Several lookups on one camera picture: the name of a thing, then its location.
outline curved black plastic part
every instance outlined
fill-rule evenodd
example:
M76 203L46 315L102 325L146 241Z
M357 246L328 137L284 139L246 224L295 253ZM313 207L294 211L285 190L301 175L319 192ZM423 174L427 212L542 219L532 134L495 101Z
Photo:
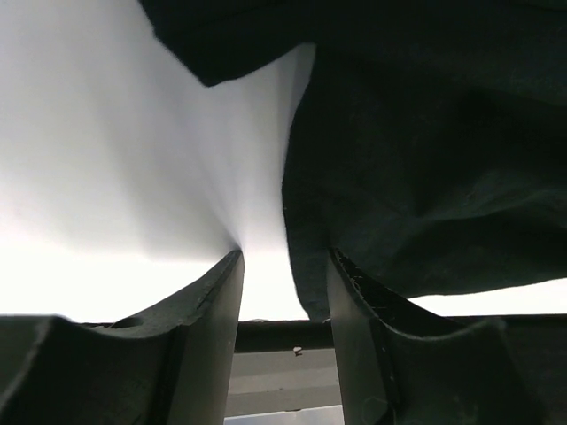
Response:
M430 313L332 251L331 324L345 424L552 423L500 319Z
M108 328L0 318L0 424L221 425L243 278L233 251Z

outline white backdrop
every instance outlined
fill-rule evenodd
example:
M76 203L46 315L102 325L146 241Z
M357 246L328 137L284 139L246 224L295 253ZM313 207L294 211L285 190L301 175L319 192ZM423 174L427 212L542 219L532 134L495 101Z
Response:
M0 0L0 313L118 320L239 245L241 320L305 319L280 184L313 54L206 89L136 0ZM417 302L567 313L564 285Z

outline gray surface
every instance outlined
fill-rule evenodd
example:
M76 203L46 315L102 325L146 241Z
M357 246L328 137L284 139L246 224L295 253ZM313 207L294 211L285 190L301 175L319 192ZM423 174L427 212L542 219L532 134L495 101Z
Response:
M234 357L226 417L340 404L334 350Z
M345 425L341 406L227 418L225 425Z

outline black cloth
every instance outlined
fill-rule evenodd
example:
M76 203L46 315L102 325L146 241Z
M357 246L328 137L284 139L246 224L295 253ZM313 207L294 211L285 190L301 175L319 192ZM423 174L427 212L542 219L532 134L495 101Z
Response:
M208 86L316 44L283 178L312 320L329 316L329 246L405 297L567 276L567 12L553 2L141 4Z

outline dark green fabric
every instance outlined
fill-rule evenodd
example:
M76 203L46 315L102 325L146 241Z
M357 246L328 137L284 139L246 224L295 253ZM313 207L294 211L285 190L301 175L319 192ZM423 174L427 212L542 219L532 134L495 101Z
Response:
M291 267L313 320L329 315L329 246L406 297L567 276L567 12L494 0L141 3L206 85L317 45L283 179Z

